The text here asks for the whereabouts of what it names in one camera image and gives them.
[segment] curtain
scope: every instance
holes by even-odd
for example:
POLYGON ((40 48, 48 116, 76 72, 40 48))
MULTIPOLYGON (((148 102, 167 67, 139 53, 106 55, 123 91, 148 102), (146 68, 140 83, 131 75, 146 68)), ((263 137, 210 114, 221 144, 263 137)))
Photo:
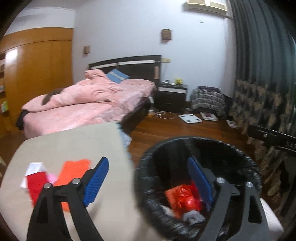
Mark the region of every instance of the curtain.
MULTIPOLYGON (((259 125, 295 134, 293 87, 295 42, 276 12, 263 0, 230 0, 237 39, 236 83, 230 115, 247 134, 259 125)), ((283 194, 289 189, 285 152, 248 138, 263 176, 262 197, 281 219, 283 194)))

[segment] beige table surface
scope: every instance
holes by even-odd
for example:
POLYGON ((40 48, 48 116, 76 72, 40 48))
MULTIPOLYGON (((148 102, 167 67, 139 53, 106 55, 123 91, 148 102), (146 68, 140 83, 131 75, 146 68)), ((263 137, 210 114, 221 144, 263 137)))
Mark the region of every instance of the beige table surface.
MULTIPOLYGON (((115 123, 32 138, 18 148, 0 189, 0 212, 15 236, 20 241, 26 240, 33 210, 29 195, 20 187, 30 162, 43 162, 49 173, 58 175, 65 161, 88 158, 94 168, 102 156, 109 159, 109 172, 87 210, 104 241, 163 240, 145 224, 136 208, 133 164, 115 123)), ((65 219, 72 239, 80 240, 70 213, 65 213, 65 219)))

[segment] wall-mounted air conditioner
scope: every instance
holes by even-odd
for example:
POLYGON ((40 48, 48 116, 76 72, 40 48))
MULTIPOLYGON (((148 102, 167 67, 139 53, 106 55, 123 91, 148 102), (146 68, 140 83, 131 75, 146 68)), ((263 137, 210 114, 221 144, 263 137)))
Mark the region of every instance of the wall-mounted air conditioner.
POLYGON ((189 10, 204 10, 209 12, 218 13, 221 15, 226 15, 227 8, 226 5, 219 2, 209 1, 209 0, 187 0, 189 10))

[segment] blue gripper pad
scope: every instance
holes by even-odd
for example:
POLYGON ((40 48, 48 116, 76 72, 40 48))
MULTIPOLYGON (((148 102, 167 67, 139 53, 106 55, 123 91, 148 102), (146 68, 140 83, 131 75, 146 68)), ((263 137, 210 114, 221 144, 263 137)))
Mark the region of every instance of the blue gripper pad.
POLYGON ((209 211, 214 201, 212 195, 212 186, 193 157, 189 157, 187 161, 187 168, 200 197, 206 204, 207 211, 209 211))
POLYGON ((84 189, 84 206, 87 207, 90 203, 94 202, 108 171, 109 161, 105 157, 84 189))

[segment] wooden wardrobe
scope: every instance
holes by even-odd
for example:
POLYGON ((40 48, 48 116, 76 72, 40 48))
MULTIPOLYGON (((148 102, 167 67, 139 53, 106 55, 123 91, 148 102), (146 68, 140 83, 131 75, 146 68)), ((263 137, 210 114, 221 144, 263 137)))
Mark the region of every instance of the wooden wardrobe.
POLYGON ((0 104, 7 101, 8 111, 0 114, 0 137, 17 131, 15 122, 26 102, 73 83, 72 35, 72 28, 34 28, 3 37, 0 104))

